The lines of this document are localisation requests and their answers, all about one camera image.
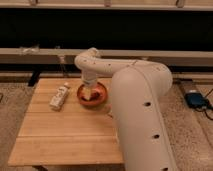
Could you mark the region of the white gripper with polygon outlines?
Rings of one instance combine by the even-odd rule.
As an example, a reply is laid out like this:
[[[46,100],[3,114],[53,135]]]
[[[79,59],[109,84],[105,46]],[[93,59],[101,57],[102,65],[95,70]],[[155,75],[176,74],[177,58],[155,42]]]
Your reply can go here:
[[[83,87],[83,96],[86,100],[90,100],[93,92],[92,86],[97,84],[97,74],[89,70],[83,70],[82,82],[85,85]]]

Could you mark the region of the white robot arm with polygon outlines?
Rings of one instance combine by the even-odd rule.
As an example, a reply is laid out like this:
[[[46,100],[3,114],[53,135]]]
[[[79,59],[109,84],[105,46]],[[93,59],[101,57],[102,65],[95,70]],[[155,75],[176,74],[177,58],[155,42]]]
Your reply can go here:
[[[103,59],[95,48],[75,57],[83,83],[111,77],[110,102],[126,171],[178,171],[159,108],[172,86],[171,71],[146,60]]]

